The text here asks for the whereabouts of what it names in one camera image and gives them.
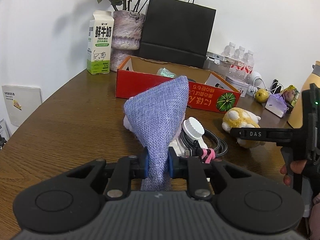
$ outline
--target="black paper bag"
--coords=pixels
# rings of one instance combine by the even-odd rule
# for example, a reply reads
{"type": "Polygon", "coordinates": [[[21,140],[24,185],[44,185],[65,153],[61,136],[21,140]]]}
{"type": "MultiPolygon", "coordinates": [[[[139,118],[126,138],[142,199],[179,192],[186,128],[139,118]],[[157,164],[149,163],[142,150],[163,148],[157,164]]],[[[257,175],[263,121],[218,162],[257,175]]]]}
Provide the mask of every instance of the black paper bag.
{"type": "Polygon", "coordinates": [[[215,14],[180,0],[150,0],[139,57],[203,68],[215,14]]]}

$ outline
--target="wall outlet box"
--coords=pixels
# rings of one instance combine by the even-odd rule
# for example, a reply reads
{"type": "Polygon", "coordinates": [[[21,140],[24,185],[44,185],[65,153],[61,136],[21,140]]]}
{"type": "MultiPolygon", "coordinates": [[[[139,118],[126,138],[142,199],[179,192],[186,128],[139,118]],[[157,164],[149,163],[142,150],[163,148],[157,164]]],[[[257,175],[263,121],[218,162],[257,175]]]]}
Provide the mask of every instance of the wall outlet box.
{"type": "Polygon", "coordinates": [[[41,89],[21,86],[2,86],[10,122],[20,126],[42,104],[41,89]]]}

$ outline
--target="wooden table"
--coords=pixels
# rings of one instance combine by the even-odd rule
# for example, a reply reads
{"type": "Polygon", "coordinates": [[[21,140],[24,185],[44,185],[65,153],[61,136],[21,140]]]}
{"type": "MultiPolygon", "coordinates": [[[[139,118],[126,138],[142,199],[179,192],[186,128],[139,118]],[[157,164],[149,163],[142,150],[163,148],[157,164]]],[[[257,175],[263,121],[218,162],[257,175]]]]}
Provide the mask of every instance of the wooden table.
{"type": "MultiPolygon", "coordinates": [[[[142,146],[123,126],[125,100],[115,98],[115,80],[115,73],[91,75],[84,70],[47,99],[1,150],[0,240],[19,231],[12,202],[23,189],[96,158],[116,162],[121,156],[141,153],[142,146]]],[[[286,125],[286,119],[252,97],[241,98],[237,106],[261,116],[261,127],[286,125]]],[[[227,142],[224,159],[282,182],[279,169],[284,161],[276,144],[246,150],[222,130],[223,114],[188,108],[186,118],[190,116],[227,142]]],[[[183,180],[172,184],[175,190],[186,189],[183,180]]]]}

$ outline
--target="yellow plush toy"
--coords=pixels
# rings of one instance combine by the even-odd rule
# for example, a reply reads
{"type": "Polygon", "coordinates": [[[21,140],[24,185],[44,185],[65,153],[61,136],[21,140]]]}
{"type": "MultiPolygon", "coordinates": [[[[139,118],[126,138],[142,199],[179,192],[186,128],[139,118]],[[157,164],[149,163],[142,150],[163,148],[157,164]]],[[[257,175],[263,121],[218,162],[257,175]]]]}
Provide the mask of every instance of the yellow plush toy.
{"type": "MultiPolygon", "coordinates": [[[[241,128],[241,127],[250,127],[250,128],[260,128],[258,122],[261,120],[261,117],[244,110],[242,108],[234,107],[231,108],[223,117],[222,128],[226,132],[230,133],[231,128],[241,128]]],[[[260,141],[248,141],[237,139],[238,144],[243,148],[254,148],[259,145],[264,145],[265,142],[260,141]]]]}

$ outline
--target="plastic bottle cap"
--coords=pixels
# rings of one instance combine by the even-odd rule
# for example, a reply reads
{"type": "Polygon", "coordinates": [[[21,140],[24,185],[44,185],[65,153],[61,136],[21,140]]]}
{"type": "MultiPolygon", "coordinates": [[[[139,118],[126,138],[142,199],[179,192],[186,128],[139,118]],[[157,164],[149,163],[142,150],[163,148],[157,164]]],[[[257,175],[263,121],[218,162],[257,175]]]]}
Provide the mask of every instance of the plastic bottle cap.
{"type": "Polygon", "coordinates": [[[182,124],[183,130],[191,139],[200,139],[204,135],[204,128],[201,123],[194,117],[190,117],[182,124]]]}

